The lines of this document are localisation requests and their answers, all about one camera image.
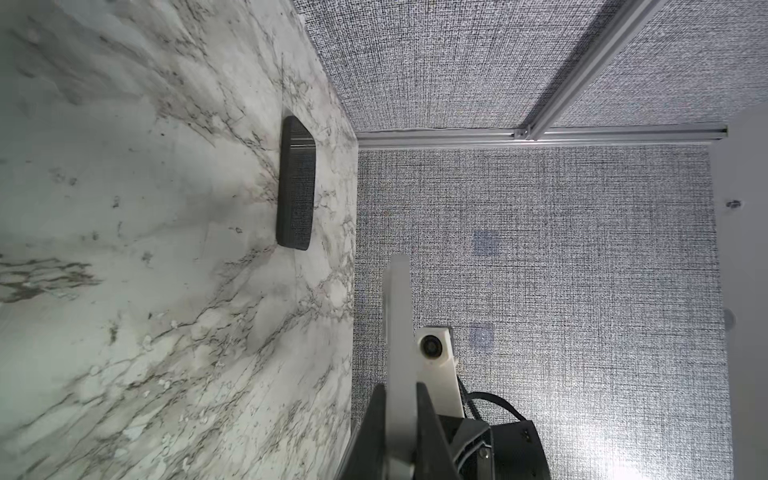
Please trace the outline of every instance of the textured gray backdrop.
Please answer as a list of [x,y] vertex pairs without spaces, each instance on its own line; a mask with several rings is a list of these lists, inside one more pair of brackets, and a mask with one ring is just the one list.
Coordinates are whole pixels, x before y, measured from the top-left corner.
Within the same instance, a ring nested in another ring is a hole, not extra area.
[[294,0],[356,131],[515,127],[621,0]]
[[353,417],[403,252],[417,325],[454,327],[468,388],[535,421],[554,478],[731,478],[705,147],[361,151],[358,185]]
[[768,101],[768,2],[670,0],[560,126],[729,121]]
[[[356,131],[528,123],[623,0],[294,0]],[[768,2],[670,0],[560,125],[768,101]]]

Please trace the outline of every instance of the black object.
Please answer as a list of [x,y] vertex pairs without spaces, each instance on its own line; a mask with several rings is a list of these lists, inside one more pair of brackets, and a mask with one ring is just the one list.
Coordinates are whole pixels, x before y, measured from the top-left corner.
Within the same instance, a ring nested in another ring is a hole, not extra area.
[[[417,439],[413,458],[415,480],[550,480],[544,448],[533,422],[501,397],[467,393],[459,380],[465,403],[473,399],[496,403],[520,422],[489,426],[481,419],[437,415],[423,383],[416,384]],[[385,465],[386,391],[373,389],[366,416],[350,439],[339,480],[383,478]]]
[[[386,391],[384,385],[373,389],[366,416],[353,440],[337,477],[339,480],[382,478],[384,469],[384,413]],[[440,420],[432,406],[429,392],[423,383],[416,384],[418,413],[415,480],[460,480],[453,464],[448,441]]]
[[277,243],[306,250],[315,204],[315,139],[294,116],[283,120],[280,185],[277,191]]
[[549,464],[531,420],[491,427],[496,480],[550,480]]
[[427,335],[422,339],[422,353],[428,359],[436,359],[442,355],[442,342],[434,335]]
[[494,403],[520,420],[491,427],[496,480],[551,480],[544,446],[533,422],[525,419],[511,403],[498,395],[487,392],[467,393],[462,380],[456,378],[462,401],[469,406],[477,420],[482,418],[475,406],[475,399]]

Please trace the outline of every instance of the white wall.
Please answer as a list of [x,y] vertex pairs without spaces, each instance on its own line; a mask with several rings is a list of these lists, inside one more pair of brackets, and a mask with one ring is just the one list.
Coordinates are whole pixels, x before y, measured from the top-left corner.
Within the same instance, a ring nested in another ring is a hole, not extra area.
[[[733,461],[737,480],[768,475],[768,104],[730,123],[712,146],[712,181],[728,333]],[[741,208],[725,207],[741,200]]]
[[[0,478],[326,478],[357,146],[290,0],[0,23]],[[306,252],[275,241],[285,111],[318,144]]]

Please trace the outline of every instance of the camera lens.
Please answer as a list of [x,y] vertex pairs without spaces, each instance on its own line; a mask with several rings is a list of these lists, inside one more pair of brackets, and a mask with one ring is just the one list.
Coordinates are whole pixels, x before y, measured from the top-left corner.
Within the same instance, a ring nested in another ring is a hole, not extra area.
[[422,339],[422,353],[428,359],[436,359],[442,355],[442,342],[434,335]]

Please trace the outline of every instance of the white marble surface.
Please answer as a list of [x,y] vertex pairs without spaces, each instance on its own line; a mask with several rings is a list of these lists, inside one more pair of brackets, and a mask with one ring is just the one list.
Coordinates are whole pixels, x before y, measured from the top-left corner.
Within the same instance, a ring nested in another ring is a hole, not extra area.
[[[0,478],[328,478],[357,146],[289,0],[0,7]],[[316,139],[275,243],[280,121]]]

